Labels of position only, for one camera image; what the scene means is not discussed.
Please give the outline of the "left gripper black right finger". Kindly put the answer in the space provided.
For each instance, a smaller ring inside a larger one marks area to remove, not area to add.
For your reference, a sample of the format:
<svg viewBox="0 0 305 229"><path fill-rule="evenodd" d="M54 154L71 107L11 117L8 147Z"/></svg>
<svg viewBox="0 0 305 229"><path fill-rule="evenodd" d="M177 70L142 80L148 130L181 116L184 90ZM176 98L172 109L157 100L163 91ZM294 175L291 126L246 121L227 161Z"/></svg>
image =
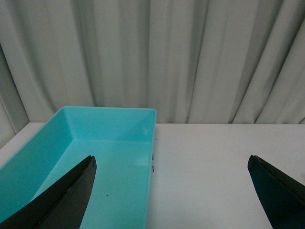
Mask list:
<svg viewBox="0 0 305 229"><path fill-rule="evenodd" d="M258 156L250 156L247 168L272 228L303 229L305 186Z"/></svg>

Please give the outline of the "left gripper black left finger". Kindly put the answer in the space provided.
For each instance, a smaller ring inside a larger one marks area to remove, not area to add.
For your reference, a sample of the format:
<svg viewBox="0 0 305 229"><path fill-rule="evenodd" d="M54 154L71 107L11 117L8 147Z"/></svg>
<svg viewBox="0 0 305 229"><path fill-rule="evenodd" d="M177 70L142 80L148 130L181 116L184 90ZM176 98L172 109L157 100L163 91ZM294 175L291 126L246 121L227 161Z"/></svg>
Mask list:
<svg viewBox="0 0 305 229"><path fill-rule="evenodd" d="M1 222L2 229L78 229L96 175L96 159L88 156L29 204Z"/></svg>

